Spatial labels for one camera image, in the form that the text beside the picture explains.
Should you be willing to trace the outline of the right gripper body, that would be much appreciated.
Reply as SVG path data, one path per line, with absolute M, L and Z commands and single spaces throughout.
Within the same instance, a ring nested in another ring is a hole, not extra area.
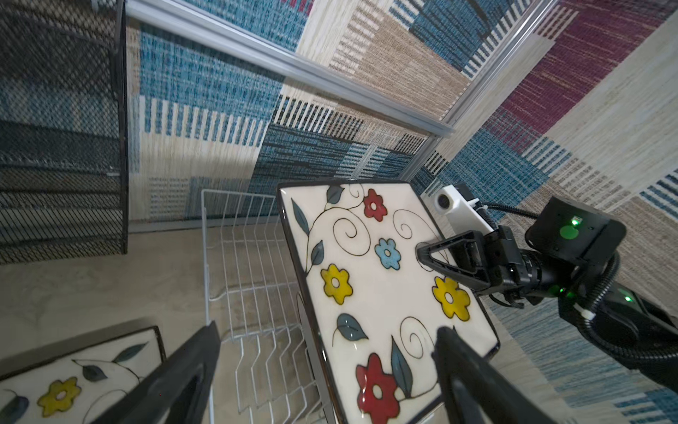
M 507 226 L 487 234 L 483 247 L 490 287 L 481 293 L 493 302 L 522 309 L 525 301 L 536 306 L 561 294 L 561 262 L 520 248 Z

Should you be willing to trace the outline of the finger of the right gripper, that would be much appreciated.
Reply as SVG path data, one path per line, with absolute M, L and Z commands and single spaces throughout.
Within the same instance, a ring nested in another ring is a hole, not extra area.
M 485 240 L 480 231 L 466 231 L 452 238 L 416 248 L 418 261 L 474 292 L 491 287 Z

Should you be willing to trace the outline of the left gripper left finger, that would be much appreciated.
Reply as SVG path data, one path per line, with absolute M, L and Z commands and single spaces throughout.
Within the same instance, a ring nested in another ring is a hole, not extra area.
M 201 423 L 208 406 L 221 339 L 216 323 L 197 330 L 97 423 Z

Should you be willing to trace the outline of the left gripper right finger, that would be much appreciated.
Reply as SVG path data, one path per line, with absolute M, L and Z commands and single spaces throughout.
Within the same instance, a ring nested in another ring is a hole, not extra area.
M 437 330 L 433 359 L 451 423 L 551 423 L 455 330 Z

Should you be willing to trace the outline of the floral square plate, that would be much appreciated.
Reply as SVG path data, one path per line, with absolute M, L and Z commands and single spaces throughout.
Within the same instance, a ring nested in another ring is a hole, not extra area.
M 3 423 L 90 423 L 162 364 L 147 330 L 1 380 Z

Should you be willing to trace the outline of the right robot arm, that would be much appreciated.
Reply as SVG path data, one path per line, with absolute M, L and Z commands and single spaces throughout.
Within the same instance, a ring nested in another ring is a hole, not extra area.
M 669 390 L 677 389 L 677 325 L 660 307 L 616 281 L 617 249 L 626 236 L 619 220 L 583 203 L 552 197 L 536 213 L 498 203 L 487 210 L 526 217 L 533 225 L 517 245 L 513 231 L 494 225 L 487 234 L 467 230 L 423 245 L 418 260 L 499 305 L 522 309 L 555 298 L 558 314 L 589 343 L 627 369 Z

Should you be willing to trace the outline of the black mesh shelf rack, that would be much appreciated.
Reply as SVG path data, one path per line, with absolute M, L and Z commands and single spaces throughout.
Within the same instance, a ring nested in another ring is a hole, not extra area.
M 1 4 L 1 262 L 125 254 L 125 4 Z

